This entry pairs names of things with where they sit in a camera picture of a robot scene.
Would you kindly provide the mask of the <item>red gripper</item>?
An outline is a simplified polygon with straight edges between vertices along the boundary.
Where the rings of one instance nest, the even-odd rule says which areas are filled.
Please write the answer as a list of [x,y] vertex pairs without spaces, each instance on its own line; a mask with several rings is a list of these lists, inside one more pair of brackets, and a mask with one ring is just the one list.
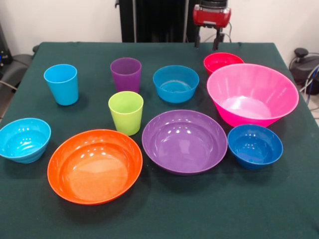
[[197,25],[195,28],[194,47],[199,47],[201,26],[212,25],[216,27],[216,37],[213,41],[212,50],[216,51],[222,38],[221,28],[225,28],[228,25],[230,17],[231,8],[213,9],[196,4],[193,9],[193,21]]

